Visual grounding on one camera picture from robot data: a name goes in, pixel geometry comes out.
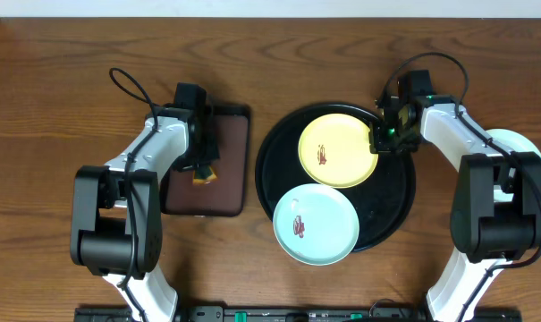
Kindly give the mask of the green and orange sponge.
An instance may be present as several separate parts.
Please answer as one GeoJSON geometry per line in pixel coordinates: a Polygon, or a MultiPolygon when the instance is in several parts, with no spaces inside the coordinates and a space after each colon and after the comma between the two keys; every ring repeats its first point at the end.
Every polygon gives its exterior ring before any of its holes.
{"type": "Polygon", "coordinates": [[[216,179],[216,172],[211,165],[200,165],[193,171],[192,183],[195,185],[209,184],[216,179]]]}

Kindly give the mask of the yellow plate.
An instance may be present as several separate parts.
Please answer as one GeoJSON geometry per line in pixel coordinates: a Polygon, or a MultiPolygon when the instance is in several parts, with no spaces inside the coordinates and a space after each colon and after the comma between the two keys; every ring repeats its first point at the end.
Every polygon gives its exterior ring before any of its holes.
{"type": "Polygon", "coordinates": [[[348,114],[325,114],[302,131],[298,157],[308,176],[324,185],[346,189],[364,182],[376,169],[370,151],[369,126],[348,114]]]}

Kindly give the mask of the light blue plate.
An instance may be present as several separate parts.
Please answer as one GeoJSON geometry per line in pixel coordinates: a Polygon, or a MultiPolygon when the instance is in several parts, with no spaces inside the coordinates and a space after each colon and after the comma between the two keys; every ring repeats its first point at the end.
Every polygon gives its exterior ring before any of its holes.
{"type": "Polygon", "coordinates": [[[318,183],[287,191],[275,207],[272,222],[284,251],[311,266],[327,266],[347,257],[359,237],[359,218],[349,199],[318,183]]]}
{"type": "MultiPolygon", "coordinates": [[[[541,157],[537,146],[525,136],[507,129],[490,129],[486,132],[495,140],[517,152],[535,152],[541,157]]],[[[502,192],[500,188],[494,190],[494,200],[497,202],[509,202],[512,200],[512,193],[502,192]]]]}

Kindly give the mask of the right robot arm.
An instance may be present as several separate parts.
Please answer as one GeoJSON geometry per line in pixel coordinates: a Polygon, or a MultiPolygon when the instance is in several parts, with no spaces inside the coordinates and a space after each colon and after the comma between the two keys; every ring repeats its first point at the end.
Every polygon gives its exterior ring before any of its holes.
{"type": "Polygon", "coordinates": [[[426,304],[434,321],[470,321],[502,271],[541,256],[541,156],[490,135],[450,95],[384,94],[376,105],[382,119],[373,130],[373,152],[410,152],[426,141],[458,172],[454,248],[426,304]]]}

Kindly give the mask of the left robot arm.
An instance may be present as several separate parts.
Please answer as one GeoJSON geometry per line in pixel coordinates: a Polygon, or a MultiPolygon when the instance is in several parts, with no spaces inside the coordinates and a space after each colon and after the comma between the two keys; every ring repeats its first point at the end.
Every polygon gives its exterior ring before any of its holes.
{"type": "Polygon", "coordinates": [[[141,133],[104,165],[75,175],[70,255],[122,295],[135,321],[171,321],[178,295],[158,265],[159,185],[177,163],[198,168],[211,147],[213,107],[160,106],[141,133]]]}

